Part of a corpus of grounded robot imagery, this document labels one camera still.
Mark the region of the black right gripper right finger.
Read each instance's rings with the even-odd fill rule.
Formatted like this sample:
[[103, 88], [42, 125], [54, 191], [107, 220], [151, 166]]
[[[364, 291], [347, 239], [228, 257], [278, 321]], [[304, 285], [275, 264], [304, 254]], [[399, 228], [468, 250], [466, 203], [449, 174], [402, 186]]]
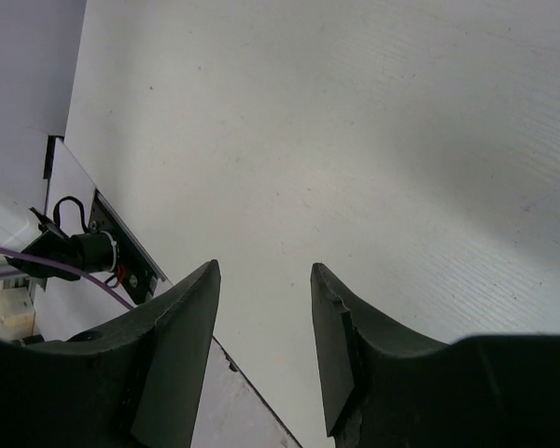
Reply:
[[560, 335], [441, 343], [311, 271], [327, 435], [339, 447], [560, 447]]

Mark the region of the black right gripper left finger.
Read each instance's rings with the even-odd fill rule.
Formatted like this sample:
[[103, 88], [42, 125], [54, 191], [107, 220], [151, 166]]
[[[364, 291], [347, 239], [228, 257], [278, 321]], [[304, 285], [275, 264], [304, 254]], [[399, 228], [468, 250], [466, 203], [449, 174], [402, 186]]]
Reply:
[[0, 447], [188, 447], [221, 284], [208, 261], [66, 341], [0, 341]]

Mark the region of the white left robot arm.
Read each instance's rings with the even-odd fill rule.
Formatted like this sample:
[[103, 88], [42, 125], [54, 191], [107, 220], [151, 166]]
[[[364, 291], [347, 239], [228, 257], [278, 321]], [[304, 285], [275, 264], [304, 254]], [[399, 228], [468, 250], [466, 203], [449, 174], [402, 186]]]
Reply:
[[61, 221], [59, 208], [47, 217], [0, 192], [0, 256], [12, 268], [33, 278], [85, 279], [131, 310], [133, 306], [115, 287], [93, 276], [111, 273], [114, 282], [120, 283], [123, 269], [117, 238], [108, 231], [91, 231], [86, 223], [81, 224], [81, 233], [69, 236], [62, 230]]

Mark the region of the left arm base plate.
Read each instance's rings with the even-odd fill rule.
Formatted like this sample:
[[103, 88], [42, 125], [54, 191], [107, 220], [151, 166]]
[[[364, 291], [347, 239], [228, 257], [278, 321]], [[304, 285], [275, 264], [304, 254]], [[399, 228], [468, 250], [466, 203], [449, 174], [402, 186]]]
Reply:
[[82, 268], [104, 274], [107, 290], [124, 293], [136, 305], [153, 299], [165, 275], [61, 136], [48, 137], [44, 178], [45, 213], [65, 234], [78, 237]]

